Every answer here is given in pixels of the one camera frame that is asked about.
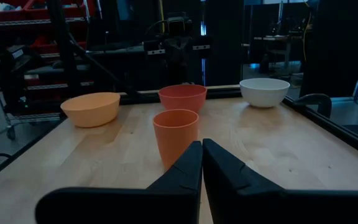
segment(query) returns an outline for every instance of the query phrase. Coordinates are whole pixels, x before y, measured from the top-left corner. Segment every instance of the red bowl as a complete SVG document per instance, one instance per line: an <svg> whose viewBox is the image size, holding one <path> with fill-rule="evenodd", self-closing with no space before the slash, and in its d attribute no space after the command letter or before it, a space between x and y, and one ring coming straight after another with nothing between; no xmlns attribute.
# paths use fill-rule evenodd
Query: red bowl
<svg viewBox="0 0 358 224"><path fill-rule="evenodd" d="M158 95L165 109L186 109L196 113L203 107L206 88L201 85L173 85L162 88Z"/></svg>

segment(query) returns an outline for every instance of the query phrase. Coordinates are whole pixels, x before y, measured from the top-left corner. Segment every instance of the workbench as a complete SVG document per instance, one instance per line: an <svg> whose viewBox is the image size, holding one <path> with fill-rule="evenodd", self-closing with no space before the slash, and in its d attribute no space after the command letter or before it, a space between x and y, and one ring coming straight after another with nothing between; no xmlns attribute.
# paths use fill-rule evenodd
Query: workbench
<svg viewBox="0 0 358 224"><path fill-rule="evenodd" d="M64 121L0 172L0 223L35 223L38 200L61 187L148 187L164 171L152 124L161 111L160 103L121 106L114 121L91 129ZM285 105L207 100L203 138L286 189L358 190L358 150ZM212 223L204 186L200 223Z"/></svg>

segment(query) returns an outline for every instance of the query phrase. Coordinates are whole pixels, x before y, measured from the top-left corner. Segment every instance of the bowl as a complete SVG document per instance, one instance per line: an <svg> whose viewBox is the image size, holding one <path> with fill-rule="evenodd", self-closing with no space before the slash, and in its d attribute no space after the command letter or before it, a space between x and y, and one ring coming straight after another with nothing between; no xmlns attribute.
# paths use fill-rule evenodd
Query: bowl
<svg viewBox="0 0 358 224"><path fill-rule="evenodd" d="M290 84L274 78L250 78L240 82L242 97L252 106L269 108L283 101Z"/></svg>
<svg viewBox="0 0 358 224"><path fill-rule="evenodd" d="M196 113L203 107L206 88L201 85L172 85L162 88L158 95L167 110L186 109Z"/></svg>
<svg viewBox="0 0 358 224"><path fill-rule="evenodd" d="M92 93L66 100L60 107L75 126L92 128L116 118L119 99L118 93Z"/></svg>

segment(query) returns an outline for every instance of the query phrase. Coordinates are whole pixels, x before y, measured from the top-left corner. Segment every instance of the white bowl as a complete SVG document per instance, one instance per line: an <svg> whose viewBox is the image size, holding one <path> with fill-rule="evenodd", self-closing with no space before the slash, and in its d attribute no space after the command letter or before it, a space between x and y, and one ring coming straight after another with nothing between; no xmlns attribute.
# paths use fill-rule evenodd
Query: white bowl
<svg viewBox="0 0 358 224"><path fill-rule="evenodd" d="M283 101L290 84L274 78L250 78L240 82L242 97L261 108L277 106Z"/></svg>

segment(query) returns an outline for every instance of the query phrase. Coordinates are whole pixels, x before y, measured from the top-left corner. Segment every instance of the cup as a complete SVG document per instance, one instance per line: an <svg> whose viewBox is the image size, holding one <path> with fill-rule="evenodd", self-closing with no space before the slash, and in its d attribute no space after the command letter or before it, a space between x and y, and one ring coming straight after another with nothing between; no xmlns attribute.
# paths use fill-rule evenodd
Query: cup
<svg viewBox="0 0 358 224"><path fill-rule="evenodd" d="M168 170L198 138L198 114L191 110L167 110L153 119L155 137L165 170Z"/></svg>

